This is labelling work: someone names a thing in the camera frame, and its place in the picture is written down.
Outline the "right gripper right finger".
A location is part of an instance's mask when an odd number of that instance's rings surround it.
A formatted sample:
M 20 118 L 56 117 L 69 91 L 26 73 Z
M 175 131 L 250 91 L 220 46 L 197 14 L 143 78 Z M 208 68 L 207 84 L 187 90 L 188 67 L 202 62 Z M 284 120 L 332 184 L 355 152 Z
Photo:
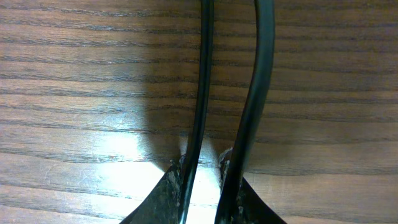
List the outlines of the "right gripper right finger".
M 237 204 L 226 220 L 232 224 L 286 224 L 255 192 L 245 178 L 242 178 Z

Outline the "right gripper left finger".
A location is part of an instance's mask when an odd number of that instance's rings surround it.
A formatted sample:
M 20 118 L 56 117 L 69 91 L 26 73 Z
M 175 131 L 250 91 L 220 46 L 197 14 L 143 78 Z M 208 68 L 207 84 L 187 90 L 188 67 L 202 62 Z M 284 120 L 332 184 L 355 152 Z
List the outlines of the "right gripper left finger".
M 171 165 L 144 201 L 121 224 L 181 224 L 186 186 L 182 169 L 185 156 Z

